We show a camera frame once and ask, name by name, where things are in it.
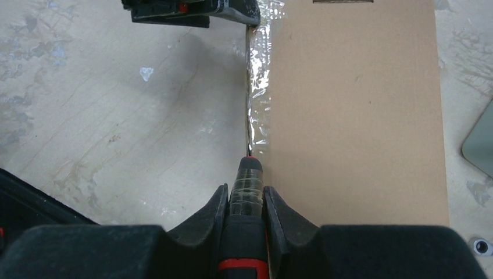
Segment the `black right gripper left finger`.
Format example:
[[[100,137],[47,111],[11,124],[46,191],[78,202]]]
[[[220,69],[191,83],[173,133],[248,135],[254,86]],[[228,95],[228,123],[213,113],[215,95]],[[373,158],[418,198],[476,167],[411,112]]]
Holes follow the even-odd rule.
[[[2,278],[212,278],[228,188],[171,231],[161,226],[57,225],[24,232]]]

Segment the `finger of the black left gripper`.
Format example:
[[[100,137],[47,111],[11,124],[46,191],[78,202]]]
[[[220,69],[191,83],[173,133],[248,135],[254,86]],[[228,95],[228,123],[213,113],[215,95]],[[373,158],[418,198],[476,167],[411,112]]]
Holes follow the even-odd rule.
[[[260,9],[252,0],[122,0],[132,22],[208,28],[218,17],[247,26],[260,25]]]

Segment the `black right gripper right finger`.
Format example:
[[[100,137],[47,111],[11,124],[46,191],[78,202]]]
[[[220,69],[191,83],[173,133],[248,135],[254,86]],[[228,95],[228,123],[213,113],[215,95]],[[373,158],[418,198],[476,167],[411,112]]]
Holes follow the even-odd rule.
[[[316,226],[266,187],[274,278],[484,278],[465,241],[443,226]]]

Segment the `red black utility knife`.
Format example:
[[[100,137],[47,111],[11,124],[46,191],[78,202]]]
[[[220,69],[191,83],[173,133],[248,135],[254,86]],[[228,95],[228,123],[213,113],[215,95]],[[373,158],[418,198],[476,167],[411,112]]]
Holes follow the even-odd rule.
[[[242,158],[220,239],[217,278],[269,278],[264,187],[261,162]]]

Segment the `brown cardboard express box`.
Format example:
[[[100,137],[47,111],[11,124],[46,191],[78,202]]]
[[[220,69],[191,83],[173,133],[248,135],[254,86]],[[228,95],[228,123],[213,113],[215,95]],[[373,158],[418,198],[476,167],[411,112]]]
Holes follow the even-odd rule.
[[[433,1],[260,1],[252,148],[316,225],[449,225]]]

